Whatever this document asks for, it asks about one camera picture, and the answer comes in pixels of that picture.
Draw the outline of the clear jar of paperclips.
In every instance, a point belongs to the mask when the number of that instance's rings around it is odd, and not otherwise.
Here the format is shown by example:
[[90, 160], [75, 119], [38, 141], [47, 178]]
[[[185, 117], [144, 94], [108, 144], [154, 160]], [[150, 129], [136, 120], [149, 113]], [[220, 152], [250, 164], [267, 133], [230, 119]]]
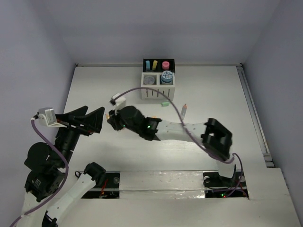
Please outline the clear jar of paperclips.
[[156, 76], [154, 75], [145, 75], [143, 78], [144, 85], [154, 85], [156, 83]]

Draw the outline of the yellow marker cap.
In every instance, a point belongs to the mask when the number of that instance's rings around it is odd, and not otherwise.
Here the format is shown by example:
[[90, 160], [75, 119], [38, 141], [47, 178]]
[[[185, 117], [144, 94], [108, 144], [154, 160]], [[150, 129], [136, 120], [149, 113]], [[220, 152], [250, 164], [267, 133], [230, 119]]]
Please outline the yellow marker cap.
[[157, 61], [157, 60], [154, 60], [154, 61], [153, 61], [153, 64], [152, 64], [152, 70], [156, 70], [157, 64], [158, 64], [158, 61]]

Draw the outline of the orange highlighter marker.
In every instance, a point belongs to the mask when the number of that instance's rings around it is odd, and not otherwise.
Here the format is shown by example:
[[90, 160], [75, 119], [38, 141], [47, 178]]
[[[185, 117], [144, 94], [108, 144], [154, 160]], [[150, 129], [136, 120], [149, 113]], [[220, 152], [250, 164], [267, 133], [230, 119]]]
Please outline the orange highlighter marker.
[[187, 104], [184, 104], [182, 109], [181, 109], [181, 112], [180, 112], [180, 116], [181, 116], [182, 120], [184, 120], [186, 112], [187, 112]]

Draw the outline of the pink-capped tube of crayons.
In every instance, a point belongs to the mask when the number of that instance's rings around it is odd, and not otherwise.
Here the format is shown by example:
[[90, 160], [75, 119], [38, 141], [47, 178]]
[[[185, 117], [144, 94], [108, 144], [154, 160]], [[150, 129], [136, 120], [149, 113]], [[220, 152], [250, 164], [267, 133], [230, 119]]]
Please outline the pink-capped tube of crayons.
[[161, 67], [163, 70], [169, 70], [170, 63], [168, 61], [163, 61]]

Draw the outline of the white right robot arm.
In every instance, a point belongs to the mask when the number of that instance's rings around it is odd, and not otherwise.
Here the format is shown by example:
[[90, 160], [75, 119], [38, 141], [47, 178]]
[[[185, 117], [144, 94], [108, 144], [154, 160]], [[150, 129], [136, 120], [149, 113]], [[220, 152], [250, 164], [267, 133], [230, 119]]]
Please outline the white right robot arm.
[[111, 110], [107, 115], [107, 123], [115, 131], [128, 129], [148, 141], [193, 142], [216, 160], [218, 180], [222, 185], [230, 185], [235, 180], [236, 165], [230, 154], [232, 133], [214, 118], [196, 124], [169, 122], [145, 117], [136, 107], [126, 106], [120, 110]]

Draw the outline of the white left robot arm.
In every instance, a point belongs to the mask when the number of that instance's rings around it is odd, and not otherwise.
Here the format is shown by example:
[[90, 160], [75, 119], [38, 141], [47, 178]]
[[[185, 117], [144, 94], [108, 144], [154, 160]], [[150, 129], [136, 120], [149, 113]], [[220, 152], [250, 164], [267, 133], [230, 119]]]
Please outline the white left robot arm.
[[35, 133], [42, 139], [33, 144], [24, 162], [30, 169], [25, 182], [21, 215], [13, 227], [58, 227], [71, 208], [94, 187], [105, 187], [106, 170], [92, 162], [78, 173], [75, 185], [53, 206], [47, 206], [63, 188], [69, 175], [69, 161], [80, 135], [90, 136], [102, 129], [103, 107], [88, 113], [83, 106], [56, 114], [52, 107], [40, 108], [31, 118]]

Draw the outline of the green marker cap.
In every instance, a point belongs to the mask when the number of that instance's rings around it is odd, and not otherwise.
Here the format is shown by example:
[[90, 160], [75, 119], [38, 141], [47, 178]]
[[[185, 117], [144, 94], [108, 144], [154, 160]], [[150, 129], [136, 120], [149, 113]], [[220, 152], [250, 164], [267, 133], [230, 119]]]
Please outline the green marker cap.
[[162, 102], [162, 103], [161, 103], [161, 106], [162, 106], [162, 107], [169, 106], [169, 102]]

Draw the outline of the white slotted organizer box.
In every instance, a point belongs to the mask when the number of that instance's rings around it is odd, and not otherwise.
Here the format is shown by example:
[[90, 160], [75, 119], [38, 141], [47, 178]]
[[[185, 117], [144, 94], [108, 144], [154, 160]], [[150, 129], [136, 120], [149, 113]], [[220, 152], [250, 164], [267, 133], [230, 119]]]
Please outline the white slotted organizer box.
[[[174, 73], [172, 85], [161, 84], [160, 83], [161, 74], [162, 72], [142, 72], [141, 75], [142, 99], [166, 99], [163, 95], [168, 97], [170, 100], [174, 99], [175, 90], [176, 90], [175, 73]], [[156, 83], [154, 85], [144, 85], [143, 78], [145, 75], [156, 76]]]

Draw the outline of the black slotted organizer box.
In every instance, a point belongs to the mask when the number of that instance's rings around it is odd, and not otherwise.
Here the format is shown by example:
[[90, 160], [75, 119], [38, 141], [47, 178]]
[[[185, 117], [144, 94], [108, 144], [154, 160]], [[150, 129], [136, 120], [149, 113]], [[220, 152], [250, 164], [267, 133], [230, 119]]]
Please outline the black slotted organizer box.
[[[149, 70], [149, 71], [146, 71], [146, 69], [145, 69], [145, 61], [147, 61], [147, 60], [150, 61], [150, 65], [151, 65], [151, 70]], [[158, 61], [156, 70], [152, 70], [152, 64], [153, 64], [154, 60]], [[161, 67], [163, 61], [168, 61], [170, 63], [169, 71], [171, 71], [173, 73], [176, 72], [175, 59], [168, 59], [168, 58], [164, 58], [164, 59], [161, 59], [161, 58], [144, 58], [143, 59], [143, 72], [163, 72], [164, 70]]]

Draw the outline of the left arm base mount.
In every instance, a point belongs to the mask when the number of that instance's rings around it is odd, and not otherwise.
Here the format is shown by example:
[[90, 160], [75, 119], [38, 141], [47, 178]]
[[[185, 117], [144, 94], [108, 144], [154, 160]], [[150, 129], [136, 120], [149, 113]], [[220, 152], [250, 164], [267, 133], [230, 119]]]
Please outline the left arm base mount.
[[119, 199], [119, 185], [120, 185], [120, 173], [109, 172], [104, 170], [88, 170], [88, 171], [75, 171], [75, 176], [79, 178], [83, 173], [92, 174], [92, 176], [102, 173], [103, 182], [97, 184], [90, 190], [88, 190], [82, 199]]

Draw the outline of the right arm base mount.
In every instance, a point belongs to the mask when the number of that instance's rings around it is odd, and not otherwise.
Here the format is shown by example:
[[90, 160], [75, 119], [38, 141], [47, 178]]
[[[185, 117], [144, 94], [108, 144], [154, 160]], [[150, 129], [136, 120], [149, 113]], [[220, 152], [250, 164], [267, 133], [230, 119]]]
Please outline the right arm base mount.
[[232, 178], [220, 176], [218, 172], [204, 172], [205, 198], [249, 198], [244, 172], [234, 170]]

